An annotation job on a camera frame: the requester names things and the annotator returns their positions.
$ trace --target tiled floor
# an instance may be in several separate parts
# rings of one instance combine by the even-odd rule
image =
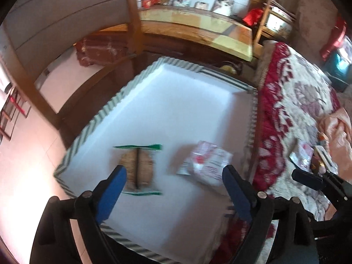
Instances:
[[[70,49],[51,67],[41,92],[59,111],[69,96],[100,69],[80,66]],[[57,131],[34,109],[27,119],[18,116],[11,141],[4,138],[0,145],[0,235],[20,264],[29,263],[34,235],[48,199],[53,195],[68,198],[52,177],[65,151]],[[83,263],[90,263],[77,221],[72,226]]]

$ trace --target red fabric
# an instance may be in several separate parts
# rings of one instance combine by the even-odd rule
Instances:
[[[269,152],[269,156],[259,157],[259,165],[253,180],[253,186],[258,191],[265,191],[276,182],[276,179],[285,169],[285,160],[283,157],[283,147],[280,138],[288,132],[288,126],[292,126],[290,120],[286,120],[283,124],[279,118],[280,112],[285,113],[285,109],[275,104],[283,99],[279,81],[288,81],[293,78],[289,71],[288,75],[284,75],[284,67],[291,66],[284,58],[290,56],[288,46],[284,43],[277,43],[268,67],[268,73],[264,86],[260,90],[259,103],[263,110],[262,136],[259,147],[265,147]],[[264,146],[263,142],[269,142],[270,146]]]
[[[263,12],[264,11],[262,9],[259,9],[259,8],[252,9],[243,18],[243,21],[249,26],[256,25],[258,23],[258,21],[260,20],[260,18],[262,17]]]
[[[344,19],[339,15],[337,17],[336,25],[331,30],[330,38],[326,45],[324,45],[320,50],[320,55],[324,61],[327,60],[330,53],[341,46],[346,34],[347,24]]]
[[[253,180],[253,187],[257,191],[266,191],[276,182],[286,168],[280,138],[285,136],[292,123],[287,116],[285,108],[276,105],[283,99],[280,84],[293,78],[290,71],[291,66],[286,59],[290,55],[290,50],[286,44],[281,42],[276,44],[264,85],[258,94],[258,103],[263,111],[262,116],[258,116],[260,118],[259,121],[263,122],[258,146],[270,151],[270,155],[258,157],[259,164]],[[333,110],[336,111],[340,104],[336,92],[332,88],[330,97]],[[279,118],[280,114],[287,116],[285,122],[282,122]],[[249,226],[244,221],[239,220],[234,224],[230,223],[228,231],[214,254],[211,264],[227,263],[240,247],[248,229]],[[267,235],[267,238],[270,237],[273,237],[272,226]]]

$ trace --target floral bedspread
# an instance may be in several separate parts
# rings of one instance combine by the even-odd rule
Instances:
[[[335,91],[325,82],[323,72],[308,63],[288,45],[278,42],[264,47],[258,67],[259,134],[258,167],[253,186],[273,197],[297,196],[304,208],[323,220],[329,202],[322,193],[291,178],[294,164],[289,154],[296,138],[317,144],[317,121],[340,105]],[[226,263],[246,235],[248,225],[237,221],[216,252],[212,264]],[[271,229],[258,263],[266,263],[273,242]]]

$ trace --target plastic bag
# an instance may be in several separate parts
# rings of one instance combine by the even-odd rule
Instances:
[[[331,156],[326,152],[323,146],[314,146],[314,156],[323,163],[325,169],[338,175],[339,170],[337,164],[331,159]]]
[[[228,195],[222,182],[222,169],[229,164],[231,158],[232,154],[224,149],[210,142],[200,141],[177,174],[193,176],[221,195]]]
[[[126,168],[127,182],[122,190],[130,195],[161,195],[154,183],[154,155],[161,150],[161,145],[150,146],[114,146],[124,150],[119,165]]]
[[[306,142],[297,139],[296,145],[293,148],[290,159],[298,168],[303,171],[310,172],[310,160],[313,156],[313,148],[309,146]]]

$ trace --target wooden table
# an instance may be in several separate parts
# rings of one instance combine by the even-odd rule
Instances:
[[[252,60],[252,30],[219,14],[194,8],[155,6],[140,11],[142,31],[192,41],[245,61]],[[127,31],[122,24],[102,31]]]

